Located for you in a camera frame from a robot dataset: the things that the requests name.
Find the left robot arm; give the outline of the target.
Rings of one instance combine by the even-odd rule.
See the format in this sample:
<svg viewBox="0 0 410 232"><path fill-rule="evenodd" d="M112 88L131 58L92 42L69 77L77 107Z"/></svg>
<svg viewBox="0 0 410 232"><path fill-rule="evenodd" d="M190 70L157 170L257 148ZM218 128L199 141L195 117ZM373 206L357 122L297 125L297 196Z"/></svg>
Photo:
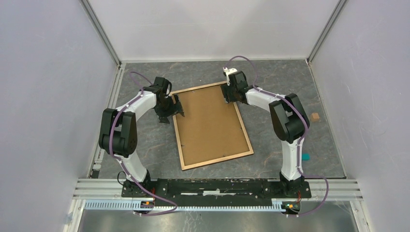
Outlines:
<svg viewBox="0 0 410 232"><path fill-rule="evenodd" d="M124 187L133 185L140 197L152 191L148 170L142 165L136 147L138 144L137 121L147 111L154 110L160 123L168 124L169 117L184 115L178 96L171 96L172 83L164 77L142 87L138 94L126 104L102 113L99 146L121 166L126 176Z"/></svg>

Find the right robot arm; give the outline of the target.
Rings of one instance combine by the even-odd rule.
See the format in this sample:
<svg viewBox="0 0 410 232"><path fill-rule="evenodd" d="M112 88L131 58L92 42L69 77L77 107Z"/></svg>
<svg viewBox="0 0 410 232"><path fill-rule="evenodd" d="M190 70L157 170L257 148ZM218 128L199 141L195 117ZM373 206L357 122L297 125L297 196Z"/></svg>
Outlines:
<svg viewBox="0 0 410 232"><path fill-rule="evenodd" d="M221 90L227 103L241 102L270 113L274 132L282 144L279 191L285 197L292 197L304 182L301 150L310 125L299 97L294 93L280 95L252 87L246 75L235 68L224 68L223 74L227 82L221 86Z"/></svg>

